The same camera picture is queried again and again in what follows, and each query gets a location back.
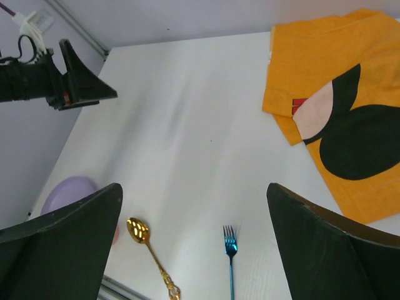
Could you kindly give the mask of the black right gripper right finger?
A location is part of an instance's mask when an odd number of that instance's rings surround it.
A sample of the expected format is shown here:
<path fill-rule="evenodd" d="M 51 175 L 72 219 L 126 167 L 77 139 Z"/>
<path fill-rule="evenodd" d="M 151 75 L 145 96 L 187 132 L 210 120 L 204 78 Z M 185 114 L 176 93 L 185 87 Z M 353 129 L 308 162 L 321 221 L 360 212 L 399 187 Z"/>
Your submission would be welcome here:
<path fill-rule="evenodd" d="M 399 236 L 271 183 L 266 192 L 293 299 L 399 299 Z"/>

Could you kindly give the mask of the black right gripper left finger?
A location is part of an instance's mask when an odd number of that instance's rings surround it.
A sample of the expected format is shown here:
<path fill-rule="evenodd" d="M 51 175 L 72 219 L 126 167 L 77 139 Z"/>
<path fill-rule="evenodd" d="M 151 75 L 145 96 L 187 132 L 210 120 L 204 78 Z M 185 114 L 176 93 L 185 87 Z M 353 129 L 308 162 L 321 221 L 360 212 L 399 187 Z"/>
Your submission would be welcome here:
<path fill-rule="evenodd" d="M 122 203 L 112 183 L 1 230 L 1 299 L 96 299 Z"/>

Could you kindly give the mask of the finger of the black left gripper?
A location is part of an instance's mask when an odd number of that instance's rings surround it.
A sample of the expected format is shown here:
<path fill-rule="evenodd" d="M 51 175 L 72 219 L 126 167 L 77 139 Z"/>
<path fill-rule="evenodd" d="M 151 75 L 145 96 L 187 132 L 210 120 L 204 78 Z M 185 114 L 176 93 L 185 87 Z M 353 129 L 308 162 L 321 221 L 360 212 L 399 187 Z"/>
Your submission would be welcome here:
<path fill-rule="evenodd" d="M 60 40 L 59 46 L 66 66 L 62 76 L 65 103 L 99 103 L 117 98 L 116 90 L 85 66 L 68 39 Z"/>
<path fill-rule="evenodd" d="M 89 101 L 89 102 L 77 102 L 77 103 L 72 103 L 72 104 L 66 104 L 62 108 L 59 109 L 59 111 L 65 111 L 69 109 L 75 109 L 75 108 L 82 108 L 85 106 L 93 106 L 99 104 L 99 101 Z"/>

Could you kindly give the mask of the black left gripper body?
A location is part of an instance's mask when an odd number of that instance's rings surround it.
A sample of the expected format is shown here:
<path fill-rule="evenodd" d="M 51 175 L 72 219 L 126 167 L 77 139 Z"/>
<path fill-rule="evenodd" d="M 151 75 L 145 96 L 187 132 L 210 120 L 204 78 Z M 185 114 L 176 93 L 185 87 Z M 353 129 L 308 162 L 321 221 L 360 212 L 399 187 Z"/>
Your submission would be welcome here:
<path fill-rule="evenodd" d="M 18 57 L 1 59 L 1 102 L 27 101 L 45 98 L 54 109 L 66 105 L 66 75 L 62 75 L 53 62 L 53 50 L 38 53 L 30 61 Z"/>

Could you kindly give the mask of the orange Mickey Mouse cloth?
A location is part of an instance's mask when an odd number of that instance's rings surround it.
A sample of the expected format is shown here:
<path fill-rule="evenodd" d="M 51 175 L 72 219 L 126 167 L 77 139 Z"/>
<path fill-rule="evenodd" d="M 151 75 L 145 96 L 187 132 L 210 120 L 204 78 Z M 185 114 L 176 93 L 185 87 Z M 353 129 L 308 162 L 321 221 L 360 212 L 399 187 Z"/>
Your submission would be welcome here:
<path fill-rule="evenodd" d="M 262 104 L 306 145 L 341 212 L 399 213 L 399 22 L 381 11 L 278 24 Z"/>

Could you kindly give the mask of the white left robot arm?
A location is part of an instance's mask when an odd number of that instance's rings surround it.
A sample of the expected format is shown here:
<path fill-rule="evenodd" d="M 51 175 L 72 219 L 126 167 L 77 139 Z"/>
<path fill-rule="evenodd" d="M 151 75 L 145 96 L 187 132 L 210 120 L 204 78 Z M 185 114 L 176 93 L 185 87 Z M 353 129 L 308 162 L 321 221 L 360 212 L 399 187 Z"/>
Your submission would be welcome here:
<path fill-rule="evenodd" d="M 55 110 L 64 111 L 117 98 L 117 91 L 84 65 L 68 39 L 59 41 L 66 72 L 59 71 L 54 50 L 45 46 L 43 32 L 33 23 L 35 15 L 12 16 L 20 26 L 19 56 L 1 58 L 1 102 L 44 98 Z"/>

